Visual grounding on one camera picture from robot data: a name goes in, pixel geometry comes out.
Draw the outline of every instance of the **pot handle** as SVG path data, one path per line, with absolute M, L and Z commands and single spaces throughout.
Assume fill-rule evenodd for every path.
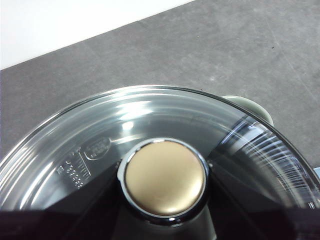
M 229 100 L 230 102 L 233 102 L 234 104 L 239 105 L 240 107 L 243 107 L 244 109 L 254 113 L 255 115 L 263 118 L 266 120 L 271 126 L 274 126 L 274 121 L 272 120 L 270 114 L 265 110 L 262 106 L 260 106 L 258 103 L 247 99 L 242 96 L 233 96 L 233 95 L 226 95 L 222 96 L 224 99 Z

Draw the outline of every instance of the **white wall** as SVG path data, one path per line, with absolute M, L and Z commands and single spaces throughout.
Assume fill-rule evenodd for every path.
M 1 69 L 191 0 L 1 0 Z

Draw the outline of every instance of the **clear glass rim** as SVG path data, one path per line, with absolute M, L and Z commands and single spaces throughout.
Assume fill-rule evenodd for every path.
M 320 178 L 316 175 L 316 173 L 312 170 L 311 166 L 309 165 L 309 163 L 305 160 L 305 158 L 302 156 L 302 154 L 298 151 L 298 149 L 296 149 L 296 147 L 294 147 L 294 145 L 285 137 L 283 136 L 278 130 L 276 130 L 272 125 L 270 125 L 266 120 L 264 120 L 263 118 L 257 116 L 256 114 L 252 113 L 251 111 L 246 110 L 245 108 L 214 94 L 205 92 L 205 91 L 201 91 L 201 90 L 195 90 L 195 89 L 191 89 L 191 88 L 187 88 L 187 87 L 179 87 L 179 86 L 171 86 L 171 85 L 133 85 L 133 86 L 126 86 L 126 87 L 121 87 L 121 88 L 116 88 L 113 90 L 109 90 L 109 91 L 105 91 L 105 92 L 101 92 L 89 97 L 86 97 L 76 103 L 70 104 L 69 106 L 63 108 L 62 110 L 58 111 L 57 113 L 53 114 L 52 116 L 50 116 L 49 118 L 47 118 L 46 120 L 44 120 L 43 122 L 41 122 L 39 125 L 37 125 L 35 128 L 33 128 L 29 133 L 27 133 L 25 135 L 25 137 L 23 137 L 6 155 L 5 157 L 0 161 L 0 169 L 3 169 L 3 166 L 6 165 L 6 163 L 8 162 L 8 160 L 25 144 L 27 143 L 33 136 L 35 136 L 38 132 L 40 132 L 46 125 L 50 124 L 51 122 L 57 120 L 60 116 L 62 116 L 63 114 L 71 111 L 72 109 L 75 109 L 76 107 L 79 107 L 85 103 L 91 102 L 93 100 L 96 100 L 98 98 L 102 98 L 102 97 L 106 97 L 109 96 L 111 94 L 115 94 L 121 91 L 125 91 L 125 90 L 133 90 L 133 89 L 140 89 L 140 88 L 158 88 L 158 89 L 166 89 L 166 90 L 177 90 L 177 91 L 183 91 L 183 92 L 190 92 L 190 93 L 194 93 L 194 94 L 199 94 L 199 95 L 203 95 L 212 99 L 216 99 L 218 101 L 221 101 L 225 104 L 228 104 L 242 112 L 244 112 L 245 114 L 247 114 L 248 116 L 251 116 L 252 118 L 256 119 L 257 121 L 261 122 L 262 124 L 264 124 L 265 126 L 268 127 L 268 129 L 270 131 L 272 131 L 276 136 L 278 136 L 285 144 L 286 146 L 292 151 L 292 153 L 294 153 L 296 155 L 296 157 L 298 157 L 299 161 L 301 162 L 301 164 L 303 165 L 304 168 L 306 168 L 308 170 L 308 172 L 310 172 L 313 180 L 318 183 L 318 185 L 320 185 Z

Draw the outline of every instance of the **gray carpet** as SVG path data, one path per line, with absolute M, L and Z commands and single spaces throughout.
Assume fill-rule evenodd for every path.
M 2 154 L 69 104 L 141 84 L 250 98 L 320 166 L 320 1 L 196 0 L 4 69 Z

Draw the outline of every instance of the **gold knob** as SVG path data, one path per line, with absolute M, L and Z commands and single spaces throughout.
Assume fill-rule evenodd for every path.
M 206 173 L 199 156 L 174 141 L 151 142 L 138 149 L 124 172 L 135 204 L 157 216 L 179 215 L 202 196 Z

